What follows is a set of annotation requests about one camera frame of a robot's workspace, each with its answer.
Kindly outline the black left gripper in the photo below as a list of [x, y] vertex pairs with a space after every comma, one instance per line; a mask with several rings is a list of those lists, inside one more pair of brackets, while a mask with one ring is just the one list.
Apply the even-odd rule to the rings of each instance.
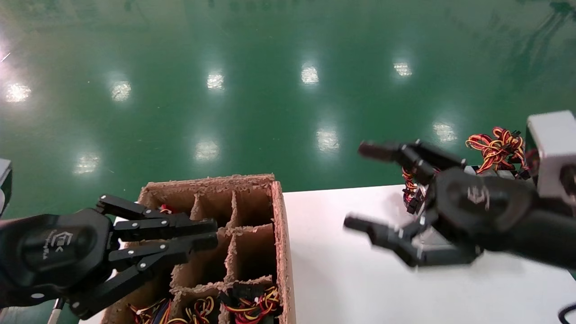
[[[192, 220], [186, 213], [166, 214], [111, 195], [101, 196], [96, 210], [99, 213], [87, 208], [70, 215], [37, 215], [1, 222], [2, 308], [34, 306], [68, 297], [72, 313], [88, 320], [166, 268], [187, 263], [195, 252], [218, 245], [214, 219]], [[121, 221], [113, 226], [105, 215]], [[117, 274], [86, 289], [110, 273], [104, 265], [110, 231], [112, 237], [124, 242], [169, 241], [112, 252], [112, 268]]]

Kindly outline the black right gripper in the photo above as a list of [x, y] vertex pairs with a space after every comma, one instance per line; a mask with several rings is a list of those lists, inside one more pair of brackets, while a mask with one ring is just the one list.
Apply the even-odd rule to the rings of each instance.
[[[469, 265], [491, 252], [541, 253], [533, 221], [539, 199], [529, 182], [477, 176], [461, 169], [459, 158], [421, 139], [415, 142], [362, 142], [358, 154], [395, 163], [417, 183], [429, 185], [424, 214], [404, 226], [390, 226], [348, 214], [344, 227], [367, 234], [371, 244], [394, 252], [409, 267]], [[425, 249], [414, 238], [434, 227], [452, 248]]]

